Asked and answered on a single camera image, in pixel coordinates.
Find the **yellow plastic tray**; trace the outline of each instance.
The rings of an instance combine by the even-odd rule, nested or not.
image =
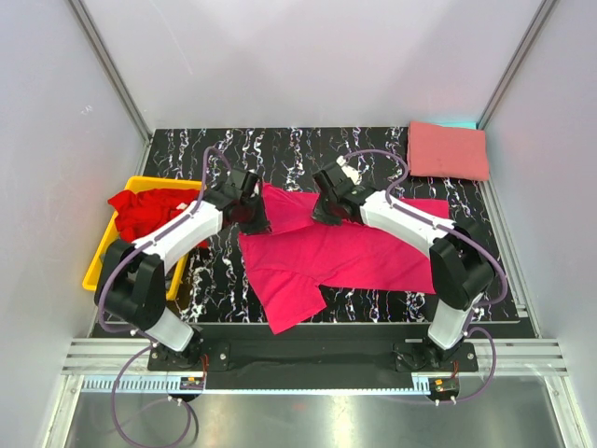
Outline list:
[[[129,189],[134,193],[138,193],[139,191],[145,191],[147,189],[199,189],[200,187],[201,182],[195,180],[162,179],[159,177],[145,177],[136,175],[129,179],[125,189]],[[83,287],[88,291],[95,291],[97,289],[97,283],[100,279],[100,272],[102,271],[102,260],[100,259],[100,256],[104,254],[108,246],[118,238],[118,231],[116,230],[116,224],[114,223],[117,215],[117,212],[114,212],[112,215],[110,223],[108,224],[108,227],[104,232],[104,236],[102,237],[102,241],[95,251],[90,268],[87,270],[87,273],[83,278]],[[182,257],[178,263],[176,263],[172,285],[166,293],[167,301],[173,301],[176,299],[176,293],[178,292],[178,288],[180,287],[180,283],[183,278],[185,264],[187,264],[187,255]]]

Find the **black and white patterned table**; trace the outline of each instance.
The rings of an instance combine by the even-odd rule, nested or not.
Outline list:
[[[230,163],[257,170],[267,182],[287,190],[316,191],[312,173],[340,154],[381,148],[406,159],[407,128],[280,128],[157,130],[145,175],[181,179],[201,178],[201,157],[209,146],[220,148]],[[379,188],[396,178],[396,165],[383,156],[357,158],[365,180]],[[208,185],[224,173],[212,158]],[[472,217],[485,230],[485,246],[499,255],[477,182],[446,178],[409,177],[395,191],[406,198],[436,198],[450,202],[451,217]],[[238,229],[211,238],[210,248],[189,256],[184,284],[173,305],[183,320],[197,322],[266,322],[259,300],[247,281],[237,244]],[[495,297],[499,286],[489,289]],[[429,294],[321,287],[327,308],[311,322],[421,322],[435,312],[437,298]],[[517,321],[511,294],[487,310],[482,320]]]

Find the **white wall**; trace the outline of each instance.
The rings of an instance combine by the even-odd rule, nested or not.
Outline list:
[[[69,343],[90,327],[80,283],[142,142],[63,0],[0,14],[0,444],[38,447]]]
[[[85,0],[150,127],[477,121],[540,0]]]
[[[560,2],[488,130],[500,203],[544,336],[597,441],[597,2]]]

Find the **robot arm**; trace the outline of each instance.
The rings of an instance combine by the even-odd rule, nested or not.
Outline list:
[[[422,362],[433,365],[448,358],[462,341],[471,308],[481,299],[495,273],[474,248],[439,226],[456,229],[478,241],[477,224],[472,220],[456,224],[433,217],[394,198],[392,201],[399,207],[396,210],[382,191],[361,185],[358,172],[342,157],[313,177],[321,190],[313,210],[314,219],[328,225],[340,225],[348,219],[386,231],[430,258],[439,304],[424,342]],[[192,364],[201,353],[200,331],[166,307],[165,273],[198,243],[233,223],[239,223],[241,231],[247,234],[267,231],[270,223],[257,188],[259,182],[253,173],[232,170],[226,182],[205,191],[199,207],[192,203],[182,215],[132,244],[116,240],[104,258],[96,304],[108,276],[121,261],[135,248],[148,245],[108,286],[105,310]],[[407,368],[416,370],[418,365],[419,361],[413,360]]]
[[[193,364],[199,358],[200,332],[181,321],[166,307],[165,274],[189,250],[233,223],[247,234],[269,229],[258,175],[233,169],[226,182],[208,189],[196,207],[192,203],[183,214],[132,244],[116,240],[104,257],[99,287],[109,287],[104,308],[125,322],[167,346]],[[118,274],[112,285],[108,276],[135,248],[148,245]]]
[[[433,285],[439,304],[428,338],[438,360],[448,357],[463,338],[463,327],[471,308],[483,296],[495,272],[477,250],[463,244],[438,226],[456,229],[473,240],[480,239],[475,221],[456,224],[429,215],[396,198],[386,200],[383,191],[360,185],[358,172],[343,157],[314,176],[321,190],[313,218],[328,225],[343,219],[386,231],[430,258]]]

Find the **black mounting bracket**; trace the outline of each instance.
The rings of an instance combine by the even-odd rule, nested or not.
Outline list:
[[[458,361],[458,371],[479,371],[475,345],[461,343],[449,351],[436,351],[426,341],[421,343],[395,343],[396,370],[401,373],[431,371],[450,373],[455,370],[454,361]]]
[[[206,355],[209,368],[208,371],[226,371],[230,359],[230,344],[222,340],[199,340],[198,343],[191,341],[189,348],[197,353],[189,361],[189,357],[170,350],[165,345],[158,345],[152,348],[149,353],[147,369],[149,371],[200,371],[202,369],[201,356]]]
[[[482,241],[478,222],[459,220],[454,229],[472,239]],[[475,298],[495,278],[490,262],[477,249],[454,235],[437,238],[429,248],[433,288],[451,308],[467,310]]]
[[[313,209],[312,218],[328,226],[339,226],[343,219],[363,224],[361,205],[377,191],[367,184],[355,185],[335,161],[313,175],[319,188],[319,198]]]
[[[257,183],[259,192],[255,194]],[[262,192],[263,181],[259,175],[232,168],[226,181],[218,182],[215,187],[205,191],[204,200],[222,212],[222,227],[238,222],[241,232],[251,235],[270,229]]]
[[[117,239],[105,252],[94,301],[100,295],[110,274],[134,250],[134,245]],[[130,273],[136,273],[132,280]],[[166,307],[166,281],[163,260],[158,255],[139,254],[118,274],[105,299],[105,310],[140,330],[152,328]]]

